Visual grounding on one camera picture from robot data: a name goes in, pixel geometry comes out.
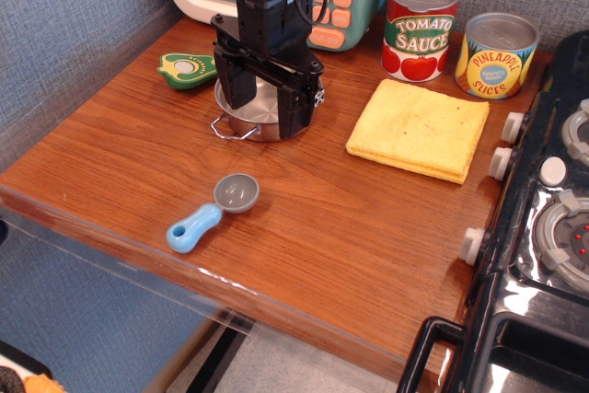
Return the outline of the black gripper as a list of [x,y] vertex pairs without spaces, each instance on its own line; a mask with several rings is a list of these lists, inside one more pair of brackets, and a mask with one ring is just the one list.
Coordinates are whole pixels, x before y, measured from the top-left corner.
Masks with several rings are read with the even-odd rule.
[[237,16],[212,18],[214,59],[232,110],[250,103],[261,77],[277,86],[279,136],[295,137],[312,122],[324,66],[308,49],[313,0],[236,0]]

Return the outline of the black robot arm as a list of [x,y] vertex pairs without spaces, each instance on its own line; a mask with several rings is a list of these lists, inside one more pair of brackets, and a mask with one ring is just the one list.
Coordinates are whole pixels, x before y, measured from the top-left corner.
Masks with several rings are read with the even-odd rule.
[[313,13],[313,0],[236,0],[237,16],[218,14],[214,59],[226,103],[233,110],[248,105],[257,80],[277,90],[279,137],[290,139],[306,129],[323,99],[321,61],[308,48],[312,28],[326,14]]

